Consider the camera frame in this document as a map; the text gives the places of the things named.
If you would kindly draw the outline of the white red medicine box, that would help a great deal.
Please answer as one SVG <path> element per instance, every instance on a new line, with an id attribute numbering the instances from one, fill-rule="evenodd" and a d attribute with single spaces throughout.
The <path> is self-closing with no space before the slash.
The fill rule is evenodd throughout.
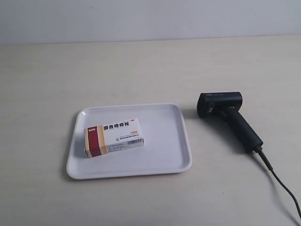
<path id="1" fill-rule="evenodd" d="M 84 137 L 88 158 L 144 145 L 137 118 L 88 127 L 84 129 Z"/>

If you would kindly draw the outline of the black handheld barcode scanner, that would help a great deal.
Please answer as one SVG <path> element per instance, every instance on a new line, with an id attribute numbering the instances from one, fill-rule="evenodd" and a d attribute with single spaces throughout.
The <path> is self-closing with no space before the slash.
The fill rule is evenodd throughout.
<path id="1" fill-rule="evenodd" d="M 246 153 L 262 154 L 263 141 L 239 112 L 242 103 L 240 92 L 201 93 L 197 113 L 199 118 L 220 117 L 240 141 Z"/>

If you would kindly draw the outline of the white plastic tray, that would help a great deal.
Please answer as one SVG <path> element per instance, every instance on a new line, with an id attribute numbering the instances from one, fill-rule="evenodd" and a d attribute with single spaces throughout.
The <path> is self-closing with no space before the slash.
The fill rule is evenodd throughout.
<path id="1" fill-rule="evenodd" d="M 144 145 L 87 158 L 84 129 L 137 118 Z M 174 103 L 89 107 L 79 112 L 66 163 L 77 180 L 184 172 L 192 164 L 181 109 Z"/>

